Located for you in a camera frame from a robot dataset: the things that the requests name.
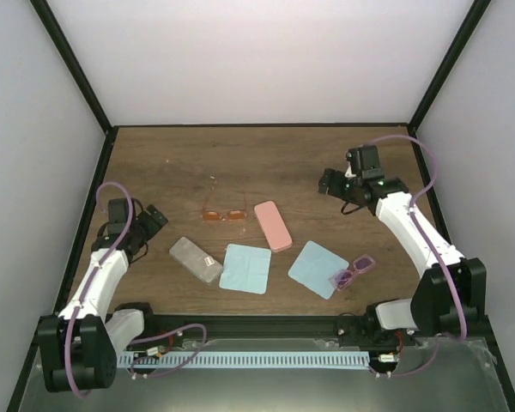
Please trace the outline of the pink glasses case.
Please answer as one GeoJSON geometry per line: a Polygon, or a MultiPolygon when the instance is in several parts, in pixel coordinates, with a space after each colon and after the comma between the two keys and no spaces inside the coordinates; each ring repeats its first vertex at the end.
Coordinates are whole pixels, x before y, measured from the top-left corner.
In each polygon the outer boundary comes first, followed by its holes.
{"type": "Polygon", "coordinates": [[[257,204],[254,214],[273,252],[287,250],[293,244],[288,228],[273,201],[257,204]]]}

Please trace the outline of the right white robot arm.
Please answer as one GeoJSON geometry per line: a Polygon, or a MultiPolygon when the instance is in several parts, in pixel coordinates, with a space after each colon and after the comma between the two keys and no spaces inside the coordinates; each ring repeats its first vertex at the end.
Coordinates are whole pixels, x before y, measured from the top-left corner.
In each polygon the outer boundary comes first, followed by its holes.
{"type": "Polygon", "coordinates": [[[411,298],[374,306],[373,318],[364,324],[365,338],[382,346],[395,330],[416,330],[427,336],[465,339],[470,326],[484,317],[484,263],[477,257],[466,258],[440,235],[399,177],[385,176],[376,146],[352,148],[346,159],[346,171],[324,170],[318,192],[352,204],[355,210],[368,209],[390,229],[420,277],[411,298]]]}

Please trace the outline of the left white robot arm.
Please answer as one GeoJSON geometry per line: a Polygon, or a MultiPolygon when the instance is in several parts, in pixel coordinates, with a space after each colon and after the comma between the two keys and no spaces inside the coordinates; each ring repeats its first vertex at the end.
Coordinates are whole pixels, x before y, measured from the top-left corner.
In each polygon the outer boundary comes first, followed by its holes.
{"type": "Polygon", "coordinates": [[[42,318],[36,332],[51,393],[69,391],[72,385],[80,391],[110,387],[118,357],[130,342],[147,347],[158,336],[148,303],[123,304],[111,317],[106,313],[121,278],[147,254],[149,241],[168,220],[154,205],[142,207],[137,199],[113,199],[107,211],[78,289],[59,314],[42,318]]]}

